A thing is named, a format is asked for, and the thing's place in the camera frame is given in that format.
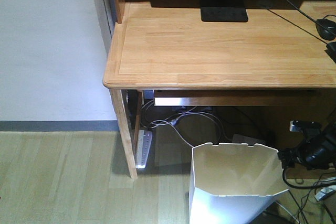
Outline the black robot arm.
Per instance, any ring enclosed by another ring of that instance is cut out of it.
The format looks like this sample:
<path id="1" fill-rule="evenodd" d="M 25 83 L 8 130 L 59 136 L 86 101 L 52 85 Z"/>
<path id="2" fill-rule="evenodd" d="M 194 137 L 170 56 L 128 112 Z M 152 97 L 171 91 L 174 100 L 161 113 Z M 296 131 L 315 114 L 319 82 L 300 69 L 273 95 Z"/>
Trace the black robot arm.
<path id="1" fill-rule="evenodd" d="M 289 131 L 302 133 L 303 140 L 294 148 L 278 152 L 283 169 L 294 167 L 296 163 L 307 170 L 328 169 L 329 164 L 335 162 L 335 124 L 321 128 L 317 122 L 290 122 Z"/>

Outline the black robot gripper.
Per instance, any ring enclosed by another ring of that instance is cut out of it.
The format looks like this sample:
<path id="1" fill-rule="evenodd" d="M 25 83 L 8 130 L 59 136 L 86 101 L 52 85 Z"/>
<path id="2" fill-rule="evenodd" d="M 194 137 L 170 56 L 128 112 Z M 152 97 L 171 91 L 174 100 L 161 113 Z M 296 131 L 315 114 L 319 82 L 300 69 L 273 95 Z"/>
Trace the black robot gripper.
<path id="1" fill-rule="evenodd" d="M 297 161 L 307 170 L 328 169 L 335 163 L 335 128 L 324 130 L 297 150 L 287 148 L 278 152 L 282 168 L 294 168 Z"/>

